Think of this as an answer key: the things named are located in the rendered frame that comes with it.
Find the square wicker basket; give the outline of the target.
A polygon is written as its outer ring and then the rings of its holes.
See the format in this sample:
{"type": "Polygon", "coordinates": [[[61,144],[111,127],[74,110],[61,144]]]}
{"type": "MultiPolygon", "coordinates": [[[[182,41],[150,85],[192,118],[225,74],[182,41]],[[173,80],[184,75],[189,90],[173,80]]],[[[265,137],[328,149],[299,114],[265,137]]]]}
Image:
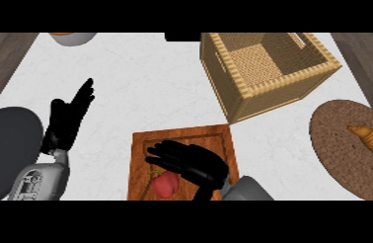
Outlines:
{"type": "Polygon", "coordinates": [[[340,68],[310,33],[203,33],[198,59],[229,123],[300,100],[340,68]]]}

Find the black rectangular object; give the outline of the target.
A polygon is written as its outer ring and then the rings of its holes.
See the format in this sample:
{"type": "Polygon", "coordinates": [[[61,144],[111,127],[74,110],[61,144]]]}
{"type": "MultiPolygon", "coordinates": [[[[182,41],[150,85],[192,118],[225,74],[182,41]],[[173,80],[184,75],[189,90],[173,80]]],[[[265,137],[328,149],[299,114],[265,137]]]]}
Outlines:
{"type": "Polygon", "coordinates": [[[200,33],[164,33],[166,41],[200,41],[200,33]]]}

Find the orange croissant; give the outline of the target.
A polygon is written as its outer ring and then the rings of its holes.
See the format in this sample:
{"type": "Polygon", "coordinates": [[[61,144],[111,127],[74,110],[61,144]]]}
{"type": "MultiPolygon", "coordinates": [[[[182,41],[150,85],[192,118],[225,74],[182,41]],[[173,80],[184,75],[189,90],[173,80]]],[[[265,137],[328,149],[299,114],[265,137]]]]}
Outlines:
{"type": "Polygon", "coordinates": [[[363,145],[373,147],[373,128],[349,125],[346,129],[359,137],[363,145]]]}

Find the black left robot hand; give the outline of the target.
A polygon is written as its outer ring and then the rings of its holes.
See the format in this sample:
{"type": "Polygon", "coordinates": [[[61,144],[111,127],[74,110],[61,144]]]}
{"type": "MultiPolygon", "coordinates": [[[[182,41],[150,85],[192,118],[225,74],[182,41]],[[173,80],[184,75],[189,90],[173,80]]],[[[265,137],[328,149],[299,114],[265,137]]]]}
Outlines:
{"type": "Polygon", "coordinates": [[[61,99],[51,100],[49,124],[41,145],[44,154],[51,154],[55,149],[70,150],[79,124],[94,99],[92,92],[92,79],[88,78],[69,103],[61,99]]]}

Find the red bell pepper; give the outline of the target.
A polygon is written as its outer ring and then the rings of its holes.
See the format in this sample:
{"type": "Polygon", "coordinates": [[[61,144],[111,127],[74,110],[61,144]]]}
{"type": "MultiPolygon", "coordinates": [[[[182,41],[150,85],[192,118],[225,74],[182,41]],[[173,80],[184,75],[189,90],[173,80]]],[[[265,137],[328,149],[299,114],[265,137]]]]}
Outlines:
{"type": "Polygon", "coordinates": [[[160,172],[154,170],[150,172],[150,175],[156,175],[156,177],[151,179],[151,188],[154,194],[160,199],[167,199],[178,191],[178,174],[170,171],[160,172]]]}

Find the grey bowl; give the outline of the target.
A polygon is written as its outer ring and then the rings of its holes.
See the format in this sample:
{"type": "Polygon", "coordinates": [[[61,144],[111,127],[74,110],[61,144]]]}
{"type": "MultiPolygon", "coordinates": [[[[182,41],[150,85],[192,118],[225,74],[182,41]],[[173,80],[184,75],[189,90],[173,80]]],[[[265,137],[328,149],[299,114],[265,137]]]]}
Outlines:
{"type": "Polygon", "coordinates": [[[95,36],[95,33],[51,34],[54,41],[63,46],[85,44],[95,36]]]}

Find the brown wooden cutting board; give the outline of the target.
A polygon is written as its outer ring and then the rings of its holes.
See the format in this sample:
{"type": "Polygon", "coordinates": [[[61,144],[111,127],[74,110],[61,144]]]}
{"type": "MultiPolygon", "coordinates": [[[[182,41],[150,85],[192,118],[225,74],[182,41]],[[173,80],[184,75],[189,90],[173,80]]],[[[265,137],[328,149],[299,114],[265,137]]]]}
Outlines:
{"type": "Polygon", "coordinates": [[[198,145],[212,151],[228,166],[228,184],[234,185],[238,181],[232,141],[226,124],[135,132],[130,144],[128,201],[160,200],[151,187],[151,180],[158,176],[157,172],[164,172],[164,169],[148,164],[145,157],[150,156],[147,148],[153,147],[164,139],[182,144],[198,145]]]}

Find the round brown woven placemat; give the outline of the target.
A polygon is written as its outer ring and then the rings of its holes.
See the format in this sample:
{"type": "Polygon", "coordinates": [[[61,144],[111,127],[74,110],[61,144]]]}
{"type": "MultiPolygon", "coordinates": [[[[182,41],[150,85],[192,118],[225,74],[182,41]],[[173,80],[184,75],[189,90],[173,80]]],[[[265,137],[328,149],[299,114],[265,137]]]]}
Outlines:
{"type": "Polygon", "coordinates": [[[337,184],[373,201],[373,147],[346,129],[349,125],[373,128],[373,109],[349,100],[322,103],[310,115],[310,146],[337,184]]]}

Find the dark grey round object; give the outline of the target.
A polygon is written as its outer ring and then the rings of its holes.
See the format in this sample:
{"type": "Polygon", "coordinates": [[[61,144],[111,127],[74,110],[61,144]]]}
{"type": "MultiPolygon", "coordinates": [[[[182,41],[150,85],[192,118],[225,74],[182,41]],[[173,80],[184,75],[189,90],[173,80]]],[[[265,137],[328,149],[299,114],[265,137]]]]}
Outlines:
{"type": "Polygon", "coordinates": [[[0,109],[0,200],[23,168],[36,162],[44,137],[35,113],[21,107],[0,109]]]}

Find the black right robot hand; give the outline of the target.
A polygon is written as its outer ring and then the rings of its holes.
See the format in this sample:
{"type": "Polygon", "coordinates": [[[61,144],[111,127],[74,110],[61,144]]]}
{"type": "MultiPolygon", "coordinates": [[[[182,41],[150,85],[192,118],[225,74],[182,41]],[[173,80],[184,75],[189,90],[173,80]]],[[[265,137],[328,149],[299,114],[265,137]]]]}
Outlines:
{"type": "Polygon", "coordinates": [[[228,166],[219,156],[194,144],[163,140],[147,148],[145,162],[181,175],[197,185],[195,201],[209,201],[212,192],[220,190],[228,176],[228,166]]]}

